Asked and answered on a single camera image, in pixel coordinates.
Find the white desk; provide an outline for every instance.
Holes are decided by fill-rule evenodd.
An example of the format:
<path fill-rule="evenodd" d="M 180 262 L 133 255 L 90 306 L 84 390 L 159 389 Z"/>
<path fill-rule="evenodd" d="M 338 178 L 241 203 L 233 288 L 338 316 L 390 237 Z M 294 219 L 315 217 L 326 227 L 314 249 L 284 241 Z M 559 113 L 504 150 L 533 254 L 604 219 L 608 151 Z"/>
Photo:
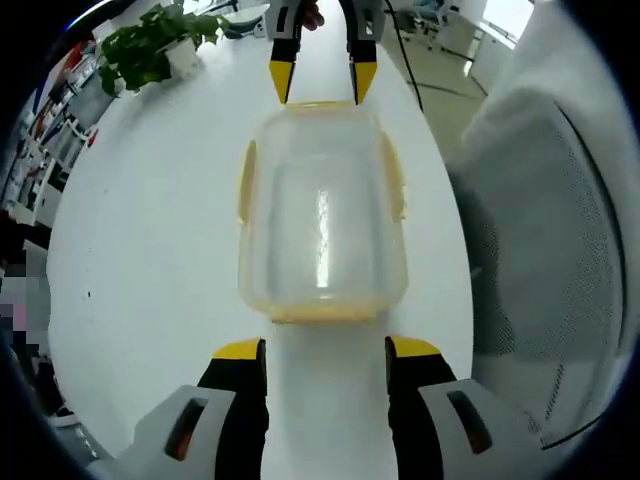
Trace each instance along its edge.
<path fill-rule="evenodd" d="M 344 24 L 321 8 L 327 25 L 303 34 L 292 102 L 352 98 Z M 198 77 L 115 100 L 65 188 L 47 265 L 52 357 L 71 407 L 112 454 L 143 415 L 199 380 L 213 351 L 267 331 L 237 292 L 236 201 L 247 145 L 281 108 L 270 52 L 254 38 L 204 45 Z M 379 115 L 407 182 L 410 285 L 388 330 L 429 340 L 468 377 L 473 314 L 457 207 L 429 127 L 380 47 L 362 108 Z"/>

